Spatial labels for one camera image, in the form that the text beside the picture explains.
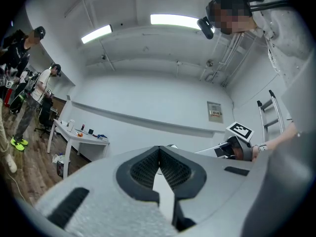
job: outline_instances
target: white t-shirt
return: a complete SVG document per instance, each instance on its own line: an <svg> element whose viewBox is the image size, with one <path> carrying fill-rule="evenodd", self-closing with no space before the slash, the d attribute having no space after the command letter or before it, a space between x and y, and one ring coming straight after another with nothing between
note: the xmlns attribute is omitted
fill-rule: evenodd
<svg viewBox="0 0 316 237"><path fill-rule="evenodd" d="M23 71L21 76L20 76L20 83L24 83L25 82L25 78L28 75L27 71Z"/></svg>
<svg viewBox="0 0 316 237"><path fill-rule="evenodd" d="M46 69L44 70L38 79L38 83L41 81L43 83L43 86L46 87L47 86L47 82L50 76L50 70ZM43 92L38 85L35 86L34 91L32 92L31 95L36 101L38 101L39 103L41 102L41 100L43 99L43 97L45 96L45 92Z"/></svg>
<svg viewBox="0 0 316 237"><path fill-rule="evenodd" d="M264 0L263 3L280 1ZM293 82L315 50L315 42L300 14L291 7L256 11L252 13L258 28L252 31L268 44L268 56L285 85Z"/></svg>

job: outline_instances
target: sneaker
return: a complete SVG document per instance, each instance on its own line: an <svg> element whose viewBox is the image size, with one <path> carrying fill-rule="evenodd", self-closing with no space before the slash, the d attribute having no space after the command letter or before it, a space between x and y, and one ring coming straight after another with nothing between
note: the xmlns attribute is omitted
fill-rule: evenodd
<svg viewBox="0 0 316 237"><path fill-rule="evenodd" d="M23 146L27 146L29 144L29 142L25 139L22 139L20 142Z"/></svg>
<svg viewBox="0 0 316 237"><path fill-rule="evenodd" d="M11 144L13 146L15 146L15 148L18 150L18 151L23 151L24 150L24 147L22 146L21 143L17 143L14 139L14 137L11 139Z"/></svg>
<svg viewBox="0 0 316 237"><path fill-rule="evenodd" d="M14 162L12 156L11 156L10 154L8 154L8 155L6 155L4 158L5 158L6 163L7 163L8 166L9 166L9 169L10 169L11 173L15 173L17 167L16 167L16 164L15 164L15 162Z"/></svg>

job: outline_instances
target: white shoe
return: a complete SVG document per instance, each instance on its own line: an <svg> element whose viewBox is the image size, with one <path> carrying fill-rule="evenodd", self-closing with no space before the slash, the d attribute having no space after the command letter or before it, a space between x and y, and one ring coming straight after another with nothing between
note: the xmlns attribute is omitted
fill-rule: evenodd
<svg viewBox="0 0 316 237"><path fill-rule="evenodd" d="M12 156L10 154L5 156L5 161L8 164L10 171L12 173L15 173L17 167L16 167L16 164L15 164L15 162L14 162L14 160L13 160L13 158L12 158Z"/></svg>

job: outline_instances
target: neon yellow sneaker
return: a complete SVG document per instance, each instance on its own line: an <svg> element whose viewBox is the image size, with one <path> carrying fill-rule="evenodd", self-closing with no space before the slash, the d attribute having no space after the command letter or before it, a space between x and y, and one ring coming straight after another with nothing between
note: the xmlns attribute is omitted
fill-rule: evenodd
<svg viewBox="0 0 316 237"><path fill-rule="evenodd" d="M23 146L27 146L29 144L29 142L25 139L22 139L20 142Z"/></svg>
<svg viewBox="0 0 316 237"><path fill-rule="evenodd" d="M13 146L15 146L15 148L18 150L18 151L23 151L24 150L24 147L22 146L21 143L17 143L14 139L14 137L11 139L11 144Z"/></svg>

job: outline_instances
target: black shirt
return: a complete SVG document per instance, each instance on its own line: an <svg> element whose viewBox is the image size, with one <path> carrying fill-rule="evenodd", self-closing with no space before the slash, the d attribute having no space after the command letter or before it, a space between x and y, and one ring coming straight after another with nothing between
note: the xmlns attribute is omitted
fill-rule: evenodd
<svg viewBox="0 0 316 237"><path fill-rule="evenodd" d="M25 39L9 46L8 51L0 57L0 78L20 77L27 63L29 62L30 49L24 48ZM7 88L0 86L0 98L4 99Z"/></svg>

